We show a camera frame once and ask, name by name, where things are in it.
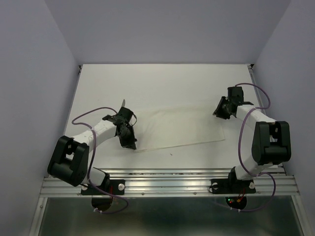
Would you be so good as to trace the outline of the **white cloth napkin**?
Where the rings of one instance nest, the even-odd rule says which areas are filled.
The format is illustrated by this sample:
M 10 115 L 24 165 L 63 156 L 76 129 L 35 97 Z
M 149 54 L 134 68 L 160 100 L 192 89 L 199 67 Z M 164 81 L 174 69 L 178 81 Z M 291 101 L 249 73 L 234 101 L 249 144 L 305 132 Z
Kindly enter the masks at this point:
M 223 141 L 213 104 L 175 106 L 136 112 L 137 152 Z

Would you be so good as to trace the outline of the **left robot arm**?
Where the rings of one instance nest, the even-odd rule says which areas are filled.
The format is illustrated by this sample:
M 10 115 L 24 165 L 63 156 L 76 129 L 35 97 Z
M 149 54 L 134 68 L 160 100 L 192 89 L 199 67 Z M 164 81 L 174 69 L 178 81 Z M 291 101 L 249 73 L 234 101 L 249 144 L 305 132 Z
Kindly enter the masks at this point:
M 110 176 L 108 173 L 93 168 L 96 147 L 103 142 L 118 137 L 121 147 L 136 150 L 137 139 L 133 125 L 130 124 L 136 115 L 122 106 L 114 115 L 106 115 L 95 126 L 83 122 L 72 121 L 73 125 L 84 125 L 87 131 L 74 137 L 61 136 L 53 151 L 47 172 L 74 187 L 87 185 L 103 194 L 109 190 Z

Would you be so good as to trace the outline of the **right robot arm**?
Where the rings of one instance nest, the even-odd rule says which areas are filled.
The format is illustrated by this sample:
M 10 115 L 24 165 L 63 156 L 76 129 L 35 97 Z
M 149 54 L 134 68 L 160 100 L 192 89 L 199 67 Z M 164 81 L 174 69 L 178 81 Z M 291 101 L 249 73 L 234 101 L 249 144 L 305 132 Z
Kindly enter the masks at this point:
M 238 139 L 239 165 L 233 167 L 228 178 L 218 180 L 217 189 L 227 187 L 237 192 L 243 187 L 253 189 L 253 178 L 265 174 L 265 169 L 287 162 L 291 158 L 290 126 L 286 121 L 277 121 L 263 113 L 270 108 L 255 106 L 245 101 L 243 84 L 228 87 L 227 96 L 223 96 L 213 115 L 221 119 L 231 116 L 242 121 Z M 241 157 L 242 136 L 245 126 L 253 131 L 251 154 L 243 160 Z

